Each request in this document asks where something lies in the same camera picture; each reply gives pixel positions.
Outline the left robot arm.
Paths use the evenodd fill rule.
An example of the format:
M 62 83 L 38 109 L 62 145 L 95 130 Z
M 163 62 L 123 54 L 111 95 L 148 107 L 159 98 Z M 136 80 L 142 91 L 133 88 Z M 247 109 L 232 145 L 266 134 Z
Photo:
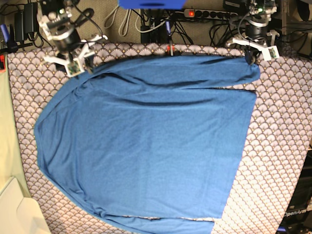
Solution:
M 279 58 L 275 40 L 280 34 L 269 28 L 272 15 L 277 12 L 274 0 L 247 0 L 247 12 L 229 19 L 229 24 L 237 29 L 238 35 L 226 42 L 227 46 L 243 46 L 245 60 L 253 64 L 259 56 L 265 61 Z

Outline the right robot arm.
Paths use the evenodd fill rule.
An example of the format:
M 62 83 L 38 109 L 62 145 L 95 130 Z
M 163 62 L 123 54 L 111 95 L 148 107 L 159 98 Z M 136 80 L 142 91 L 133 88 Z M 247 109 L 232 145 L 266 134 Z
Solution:
M 40 0 L 37 21 L 48 42 L 54 43 L 53 55 L 43 57 L 44 62 L 52 63 L 57 70 L 64 71 L 72 78 L 82 73 L 93 72 L 95 50 L 93 46 L 107 40 L 100 26 L 92 20 L 94 10 L 80 10 L 78 0 Z M 78 28 L 90 22 L 98 29 L 98 34 L 90 39 L 81 39 Z

